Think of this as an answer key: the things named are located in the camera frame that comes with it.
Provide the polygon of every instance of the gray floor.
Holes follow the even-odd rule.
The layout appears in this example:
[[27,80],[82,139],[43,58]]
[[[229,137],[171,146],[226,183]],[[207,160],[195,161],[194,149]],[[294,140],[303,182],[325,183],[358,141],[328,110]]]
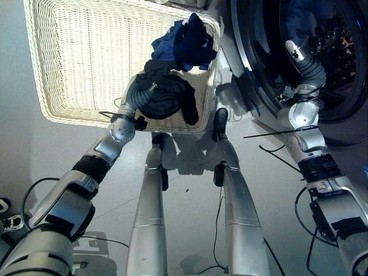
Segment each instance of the gray floor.
[[[18,213],[21,199],[32,182],[63,175],[104,130],[53,123],[41,114],[22,1],[0,1],[0,34],[0,196],[9,198],[13,203],[11,211]],[[219,99],[226,99],[226,93]],[[239,156],[264,235],[286,275],[310,275],[305,260],[311,238],[299,226],[293,210],[295,196],[304,185],[301,176],[258,148],[261,144],[274,149],[281,145],[278,140],[243,139],[244,135],[264,131],[239,105],[227,107],[231,114],[228,137]],[[209,132],[172,138],[164,158],[169,169],[169,189],[164,193],[168,274],[185,275],[214,265],[214,221],[220,192],[212,182],[216,145]],[[96,214],[87,234],[129,243],[149,148],[150,134],[138,132],[123,149],[93,199]],[[279,154],[292,162],[286,152]],[[52,185],[40,184],[31,193],[28,208],[34,210]],[[300,215],[313,229],[307,196],[300,201]],[[222,209],[216,247],[222,264],[225,263],[223,221]],[[75,250],[75,260],[88,262],[87,269],[77,275],[125,275],[125,247],[83,239]],[[315,244],[311,262],[318,275],[346,275],[337,250],[324,244]],[[280,275],[271,258],[270,268],[271,275]]]

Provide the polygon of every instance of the black cloth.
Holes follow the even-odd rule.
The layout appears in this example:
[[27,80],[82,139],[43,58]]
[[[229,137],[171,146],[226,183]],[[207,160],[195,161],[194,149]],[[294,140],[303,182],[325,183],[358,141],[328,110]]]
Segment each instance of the black cloth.
[[180,109],[183,118],[189,125],[198,121],[195,89],[179,76],[170,72],[171,62],[150,60],[146,63],[145,73],[137,75],[135,82],[140,89],[148,89],[152,83],[157,85],[155,93],[140,111],[148,118],[165,119]]
[[202,20],[193,13],[187,24],[180,28],[174,41],[175,61],[185,71],[182,64],[199,66],[202,70],[208,70],[208,65],[217,52],[212,50],[213,39],[207,34]]
[[213,38],[207,34],[202,20],[193,13],[187,23],[175,21],[166,35],[152,42],[152,60],[174,61],[172,69],[188,72],[193,66],[208,70],[217,52]]

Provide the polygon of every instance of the wicker basket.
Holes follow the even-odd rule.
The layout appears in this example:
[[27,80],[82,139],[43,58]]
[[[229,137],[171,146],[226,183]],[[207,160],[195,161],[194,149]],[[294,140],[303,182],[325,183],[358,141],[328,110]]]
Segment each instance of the wicker basket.
[[[144,0],[24,0],[34,78],[43,115],[54,122],[105,127],[130,78],[151,58],[151,43],[190,12]],[[218,50],[218,23],[200,16]],[[181,111],[148,121],[148,131],[195,132],[209,115],[215,62],[178,73],[195,88],[198,122]]]

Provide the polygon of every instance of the wire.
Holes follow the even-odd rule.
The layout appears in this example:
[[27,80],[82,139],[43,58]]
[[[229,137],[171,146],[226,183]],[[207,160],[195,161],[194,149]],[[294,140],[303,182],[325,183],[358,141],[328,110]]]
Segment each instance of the wire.
[[309,131],[311,129],[315,129],[318,128],[317,126],[311,126],[308,128],[300,128],[300,129],[295,129],[293,131],[276,131],[276,132],[271,132],[271,133],[266,133],[266,134],[259,134],[259,135],[252,135],[252,136],[244,136],[243,138],[255,138],[255,137],[262,137],[262,136],[268,136],[268,135],[280,135],[280,134],[284,134],[284,133],[293,133],[293,132],[299,132],[299,131]]
[[300,196],[302,195],[302,193],[306,190],[306,187],[304,187],[303,189],[301,189],[301,191],[298,193],[296,199],[295,199],[295,204],[294,204],[294,208],[295,208],[295,215],[297,216],[297,219],[300,223],[300,225],[304,228],[304,230],[307,231],[307,233],[309,233],[312,237],[314,237],[315,239],[325,243],[325,244],[328,244],[330,246],[333,246],[333,247],[338,247],[337,244],[335,243],[330,243],[329,241],[326,241],[324,239],[321,239],[320,237],[317,237],[315,234],[313,234],[306,226],[305,224],[301,221],[300,219],[300,216],[299,216],[299,213],[298,213],[298,202],[299,202],[299,198]]
[[99,114],[111,119],[111,116],[109,116],[107,114],[115,115],[116,113],[110,112],[110,111],[100,111]]
[[219,267],[221,267],[221,269],[225,270],[225,267],[223,267],[222,265],[219,264],[219,262],[216,259],[216,254],[214,252],[215,248],[216,248],[216,241],[217,241],[217,221],[219,220],[219,214],[220,214],[220,209],[221,209],[221,204],[223,203],[223,199],[224,197],[222,197],[222,192],[223,192],[223,188],[220,188],[220,198],[219,198],[219,202],[218,202],[218,209],[217,209],[217,214],[216,214],[216,232],[214,234],[214,243],[213,243],[213,257],[214,257],[214,261],[217,263],[217,265]]
[[275,260],[275,262],[276,262],[276,264],[277,264],[277,266],[278,266],[278,269],[280,269],[280,272],[281,272],[282,276],[285,276],[285,272],[284,272],[284,270],[282,269],[282,266],[281,266],[281,264],[279,263],[278,259],[276,258],[276,255],[275,255],[274,251],[272,250],[272,248],[271,248],[270,244],[268,243],[268,241],[266,240],[266,238],[265,238],[265,237],[263,237],[263,240],[264,240],[264,242],[266,243],[267,247],[269,248],[270,253],[271,253],[272,257],[274,258],[274,260]]
[[287,164],[290,168],[296,170],[298,173],[301,174],[301,171],[297,168],[295,168],[293,165],[291,165],[290,163],[288,163],[287,161],[283,160],[281,157],[277,156],[276,154],[274,154],[275,151],[281,150],[283,148],[283,146],[281,148],[275,149],[274,151],[269,151],[265,148],[263,148],[261,145],[258,145],[258,147],[262,150],[262,151],[266,151],[268,152],[270,155],[275,156],[277,159],[279,159],[280,161],[284,162],[285,164]]
[[[315,229],[314,235],[317,236],[317,227]],[[315,243],[315,237],[312,237],[312,240],[310,241],[310,246],[309,246],[309,251],[308,251],[308,257],[306,257],[306,269],[313,274],[314,276],[318,276],[316,273],[314,273],[312,271],[312,269],[310,268],[309,263],[311,262],[311,256],[312,256],[312,250],[313,250],[313,244]]]
[[220,267],[220,266],[210,266],[210,267],[207,267],[205,270],[202,270],[201,272],[199,272],[198,274],[202,274],[204,272],[206,272],[207,270],[210,270],[210,269],[213,269],[215,267]]
[[129,246],[127,244],[123,243],[122,241],[118,241],[118,240],[109,240],[109,239],[103,239],[101,237],[94,237],[94,236],[81,236],[79,239],[81,239],[83,237],[87,237],[89,239],[95,239],[95,240],[106,240],[107,242],[118,243],[118,244],[121,244],[121,245],[125,246],[126,248],[129,248]]
[[21,203],[21,218],[22,218],[22,221],[23,221],[23,223],[24,223],[24,225],[25,225],[25,228],[27,228],[27,230],[30,230],[30,226],[29,226],[29,224],[28,224],[28,220],[26,220],[26,218],[25,218],[25,211],[24,211],[24,209],[25,209],[25,203],[26,203],[27,198],[28,198],[28,196],[29,196],[29,194],[30,194],[30,191],[32,191],[32,189],[33,189],[34,187],[36,187],[36,185],[37,185],[37,184],[39,184],[40,182],[42,182],[42,181],[47,181],[47,180],[59,181],[59,180],[60,180],[60,178],[45,177],[45,178],[41,178],[41,179],[37,180],[34,184],[32,184],[32,185],[28,188],[27,192],[25,193],[25,195],[24,195],[24,197],[23,197],[23,200],[22,200],[22,203]]
[[114,100],[114,105],[115,105],[117,108],[119,108],[119,107],[120,107],[120,105],[117,105],[117,104],[116,104],[116,101],[117,101],[118,99],[122,99],[122,97],[118,97],[118,98],[116,98],[116,99]]
[[266,150],[265,148],[263,148],[263,150],[266,150],[267,152],[277,152],[279,150],[282,150],[284,147],[285,147],[285,145],[282,145],[281,147],[279,147],[277,149],[274,149],[273,151],[270,151],[269,149]]

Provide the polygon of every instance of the washing machine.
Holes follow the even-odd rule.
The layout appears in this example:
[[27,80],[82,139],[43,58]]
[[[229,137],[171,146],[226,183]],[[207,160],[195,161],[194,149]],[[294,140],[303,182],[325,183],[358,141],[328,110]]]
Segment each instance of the washing machine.
[[252,115],[275,131],[286,87],[301,75],[293,40],[325,68],[319,127],[340,169],[368,202],[367,0],[230,0],[223,50]]

